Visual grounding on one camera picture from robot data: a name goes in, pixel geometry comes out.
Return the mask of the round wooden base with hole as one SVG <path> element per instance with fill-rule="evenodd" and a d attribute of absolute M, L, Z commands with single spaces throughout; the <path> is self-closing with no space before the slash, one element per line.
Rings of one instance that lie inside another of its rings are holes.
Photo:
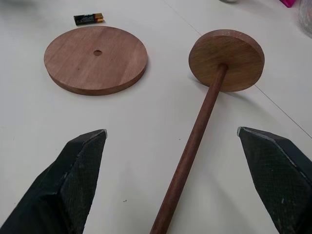
<path fill-rule="evenodd" d="M 87 96 L 123 91 L 143 76 L 148 64 L 144 44 L 133 34 L 109 26 L 68 31 L 46 48 L 44 65 L 61 88 Z"/>

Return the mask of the clear glass jar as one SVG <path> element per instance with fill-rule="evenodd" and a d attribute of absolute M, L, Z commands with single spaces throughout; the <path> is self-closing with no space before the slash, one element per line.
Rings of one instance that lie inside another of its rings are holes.
<path fill-rule="evenodd" d="M 299 0 L 298 27 L 312 39 L 312 0 Z"/>

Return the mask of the black and gold battery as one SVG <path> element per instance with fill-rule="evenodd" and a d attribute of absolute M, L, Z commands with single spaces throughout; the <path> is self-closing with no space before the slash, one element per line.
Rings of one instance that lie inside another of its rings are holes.
<path fill-rule="evenodd" d="M 77 16 L 74 16 L 74 21 L 76 25 L 101 23 L 101 22 L 104 22 L 104 17 L 102 13 L 77 15 Z"/>

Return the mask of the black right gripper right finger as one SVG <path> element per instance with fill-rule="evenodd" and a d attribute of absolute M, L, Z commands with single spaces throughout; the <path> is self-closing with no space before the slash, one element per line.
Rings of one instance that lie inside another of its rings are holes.
<path fill-rule="evenodd" d="M 255 189 L 279 234 L 312 234 L 312 161 L 289 139 L 239 127 Z"/>

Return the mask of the wooden rod with small disc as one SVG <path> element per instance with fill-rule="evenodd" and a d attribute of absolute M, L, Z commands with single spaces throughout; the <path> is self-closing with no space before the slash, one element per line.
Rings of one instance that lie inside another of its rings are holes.
<path fill-rule="evenodd" d="M 150 234 L 167 233 L 219 92 L 238 92 L 256 84 L 263 72 L 265 56 L 251 36 L 218 29 L 195 42 L 188 61 L 195 78 L 209 89 Z"/>

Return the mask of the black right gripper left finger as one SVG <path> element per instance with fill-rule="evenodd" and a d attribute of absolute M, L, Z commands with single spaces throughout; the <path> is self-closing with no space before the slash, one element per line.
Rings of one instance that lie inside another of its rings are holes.
<path fill-rule="evenodd" d="M 82 134 L 37 176 L 0 234 L 83 234 L 96 192 L 107 131 Z"/>

